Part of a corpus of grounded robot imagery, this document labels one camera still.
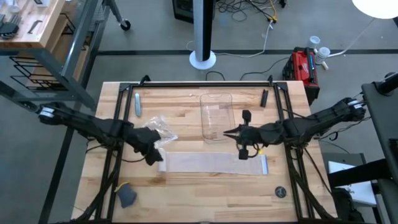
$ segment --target pole base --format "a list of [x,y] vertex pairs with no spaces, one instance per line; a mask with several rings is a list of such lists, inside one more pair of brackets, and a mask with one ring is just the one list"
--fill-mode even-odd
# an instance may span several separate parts
[[216,55],[212,51],[210,51],[210,58],[201,62],[197,60],[195,51],[193,51],[191,55],[189,55],[189,62],[195,69],[208,70],[216,63]]

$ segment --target gray floor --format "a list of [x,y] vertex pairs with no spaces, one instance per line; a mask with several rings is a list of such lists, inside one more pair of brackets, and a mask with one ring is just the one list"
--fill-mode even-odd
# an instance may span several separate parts
[[[177,21],[172,14],[171,1],[120,0],[119,8],[132,24],[132,31],[123,33],[114,17],[104,32],[101,50],[184,50],[193,40],[191,24]],[[322,44],[342,49],[361,31],[371,18],[358,12],[351,1],[290,1],[290,7],[278,8],[279,22],[270,31],[267,49],[293,49],[303,46],[311,35],[318,35]],[[229,14],[216,13],[213,28],[214,49],[261,49],[261,34],[267,22],[260,14],[248,11],[244,22],[231,20]],[[392,20],[376,21],[354,49],[396,49],[398,29]],[[227,80],[238,80],[242,73],[267,69],[287,55],[261,55],[243,59],[219,56],[212,70],[222,72]],[[380,80],[396,70],[398,55],[346,55],[330,58],[328,71],[318,68],[320,97],[312,105],[313,112],[338,100],[360,92],[362,83]],[[253,75],[247,80],[264,80],[268,75],[281,78],[284,62],[268,74]],[[0,59],[1,79],[15,74],[9,59]],[[153,80],[204,80],[204,73],[193,69],[186,55],[105,57],[96,59],[89,93],[98,99],[101,84],[106,81],[137,81],[143,75]],[[210,76],[210,80],[220,77]],[[0,223],[37,223],[53,168],[58,157],[64,127],[40,124],[37,116],[4,98],[0,98]],[[383,157],[371,121],[340,134],[335,141],[349,152],[364,152],[367,161]],[[323,152],[340,152],[338,148],[321,143]],[[73,138],[70,153],[53,208],[51,221],[68,220],[72,212],[78,180],[84,161],[85,140]]]

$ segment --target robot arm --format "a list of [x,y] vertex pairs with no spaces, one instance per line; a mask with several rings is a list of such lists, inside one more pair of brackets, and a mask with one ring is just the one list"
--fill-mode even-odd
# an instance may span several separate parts
[[49,125],[63,124],[76,129],[83,137],[94,137],[104,147],[121,146],[127,142],[145,156],[148,165],[163,161],[154,142],[160,140],[156,130],[134,128],[134,124],[119,119],[99,119],[68,108],[64,103],[47,103],[38,111],[40,122]]
[[244,124],[225,131],[224,135],[242,145],[242,149],[239,150],[239,159],[248,159],[252,156],[248,155],[247,146],[258,147],[258,144],[268,146],[284,142],[295,147],[304,147],[314,135],[325,133],[335,124],[362,120],[366,112],[363,106],[364,103],[358,100],[344,98],[332,107],[310,116],[285,119],[259,128],[249,126],[251,113],[244,110]]

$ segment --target white lamp shade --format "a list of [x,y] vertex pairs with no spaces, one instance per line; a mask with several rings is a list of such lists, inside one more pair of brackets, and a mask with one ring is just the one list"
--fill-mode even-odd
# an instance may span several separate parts
[[361,12],[374,18],[398,17],[398,0],[353,0],[353,3]]

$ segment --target wooden tabletop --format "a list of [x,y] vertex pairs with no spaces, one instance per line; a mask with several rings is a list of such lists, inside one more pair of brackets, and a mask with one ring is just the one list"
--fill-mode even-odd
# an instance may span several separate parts
[[[302,82],[288,82],[294,111],[308,115],[310,109]],[[118,82],[103,84],[96,116],[113,118]],[[235,124],[243,123],[242,110],[252,113],[250,125],[260,126],[279,119],[273,89],[269,90],[266,108],[261,108],[261,93],[264,88],[140,88],[134,90],[141,96],[142,116],[134,111],[134,102],[129,121],[142,126],[154,116],[163,115],[178,139],[164,147],[168,152],[231,152],[238,153],[235,143],[208,144],[201,130],[200,96],[204,93],[229,93],[233,99]],[[98,145],[93,142],[89,147]],[[327,181],[325,166],[317,141],[307,147]],[[286,157],[283,145],[264,148],[267,156],[268,175],[238,175],[219,173],[159,173],[158,163],[148,166],[145,162],[122,162],[119,183],[129,181],[138,193],[133,206],[121,208],[116,199],[114,222],[294,222],[297,221]],[[125,144],[123,158],[139,159],[140,155]],[[100,189],[105,160],[105,149],[98,148],[86,155],[73,218],[82,214]],[[311,191],[332,215],[336,216],[332,197],[306,155],[303,156]],[[287,189],[285,198],[275,196],[278,186]],[[304,214],[307,214],[301,193]],[[108,196],[104,207],[108,206]]]
[[[11,40],[0,39],[0,49],[44,48],[49,41],[65,0],[51,0],[48,7],[37,7],[33,0],[16,0],[16,3],[21,9],[19,16],[22,17],[18,33]],[[8,12],[6,3],[0,6],[0,14],[6,15],[3,22],[7,22],[11,18],[12,14]],[[37,24],[32,34],[28,34],[36,20],[43,22]]]

